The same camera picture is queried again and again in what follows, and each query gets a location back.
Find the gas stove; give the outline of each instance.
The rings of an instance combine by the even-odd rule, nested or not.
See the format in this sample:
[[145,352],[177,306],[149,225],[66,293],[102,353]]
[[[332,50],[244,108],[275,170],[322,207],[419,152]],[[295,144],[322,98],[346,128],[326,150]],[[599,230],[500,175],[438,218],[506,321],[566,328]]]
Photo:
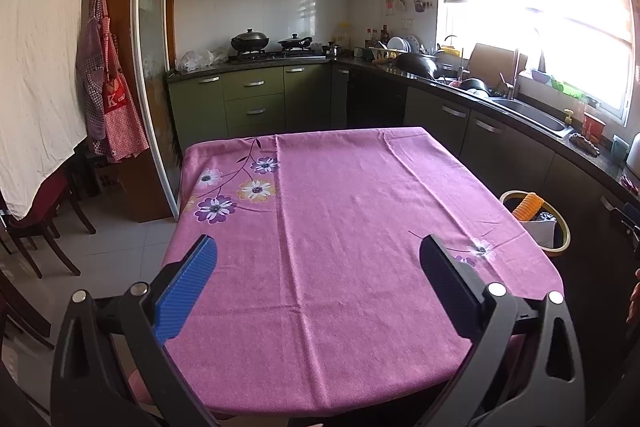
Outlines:
[[318,52],[312,51],[309,48],[297,49],[297,50],[282,50],[279,52],[266,52],[264,50],[259,52],[246,52],[239,53],[238,55],[232,55],[229,57],[229,62],[263,62],[269,60],[282,60],[283,58],[326,58],[324,55]]

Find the pink tablecloth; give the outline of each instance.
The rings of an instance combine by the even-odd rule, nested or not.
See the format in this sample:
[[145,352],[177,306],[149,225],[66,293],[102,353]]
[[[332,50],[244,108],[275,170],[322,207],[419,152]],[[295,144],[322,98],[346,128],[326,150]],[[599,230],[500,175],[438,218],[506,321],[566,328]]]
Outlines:
[[199,144],[181,198],[164,263],[203,233],[219,258],[166,347],[221,413],[329,414],[449,378],[469,343],[420,270],[430,233],[485,282],[562,291],[520,224],[421,128]]

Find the silver screw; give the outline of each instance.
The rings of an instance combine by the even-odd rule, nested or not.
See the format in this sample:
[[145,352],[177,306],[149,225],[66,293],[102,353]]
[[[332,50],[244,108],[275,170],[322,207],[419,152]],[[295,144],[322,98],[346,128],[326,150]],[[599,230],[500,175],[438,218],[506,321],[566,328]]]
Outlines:
[[564,302],[564,297],[560,292],[549,292],[549,300],[553,302],[553,304],[562,304]]
[[129,291],[132,295],[140,297],[146,293],[148,288],[149,286],[146,285],[146,282],[136,282],[131,288],[129,288]]
[[71,300],[73,302],[82,302],[86,299],[86,291],[78,290],[73,295],[71,295]]
[[499,282],[492,282],[489,285],[489,293],[491,293],[491,295],[494,295],[496,297],[502,297],[503,295],[506,295],[507,288],[505,288]]

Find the orange corn cob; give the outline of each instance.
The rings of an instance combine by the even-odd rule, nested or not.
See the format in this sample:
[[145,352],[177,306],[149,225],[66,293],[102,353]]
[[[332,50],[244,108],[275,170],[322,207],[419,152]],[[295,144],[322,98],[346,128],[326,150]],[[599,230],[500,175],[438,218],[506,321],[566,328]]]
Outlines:
[[528,221],[538,213],[540,208],[542,208],[542,203],[544,202],[545,200],[535,192],[530,192],[512,212],[513,217],[518,221]]

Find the blue gripper pad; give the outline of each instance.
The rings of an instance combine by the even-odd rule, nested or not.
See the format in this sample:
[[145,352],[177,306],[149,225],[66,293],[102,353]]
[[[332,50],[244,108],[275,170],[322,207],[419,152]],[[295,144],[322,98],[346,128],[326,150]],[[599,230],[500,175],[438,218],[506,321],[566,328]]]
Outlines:
[[192,253],[156,302],[154,334],[162,345],[177,337],[218,261],[216,242],[201,235]]

